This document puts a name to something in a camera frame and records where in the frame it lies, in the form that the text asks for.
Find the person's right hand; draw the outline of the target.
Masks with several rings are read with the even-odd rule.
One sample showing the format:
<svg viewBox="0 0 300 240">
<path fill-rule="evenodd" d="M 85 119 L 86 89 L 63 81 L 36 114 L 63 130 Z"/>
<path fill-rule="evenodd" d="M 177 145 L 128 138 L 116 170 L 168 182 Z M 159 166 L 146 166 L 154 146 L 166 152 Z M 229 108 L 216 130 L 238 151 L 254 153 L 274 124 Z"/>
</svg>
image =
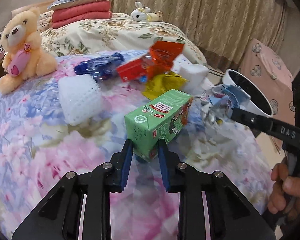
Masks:
<svg viewBox="0 0 300 240">
<path fill-rule="evenodd" d="M 288 220 L 295 220 L 300 213 L 300 178 L 291 177 L 285 163 L 278 163 L 271 173 L 271 180 L 274 181 L 273 190 L 269 197 L 267 208 L 272 214 L 283 211 L 287 204 L 284 193 L 296 197 L 294 206 L 288 213 Z"/>
</svg>

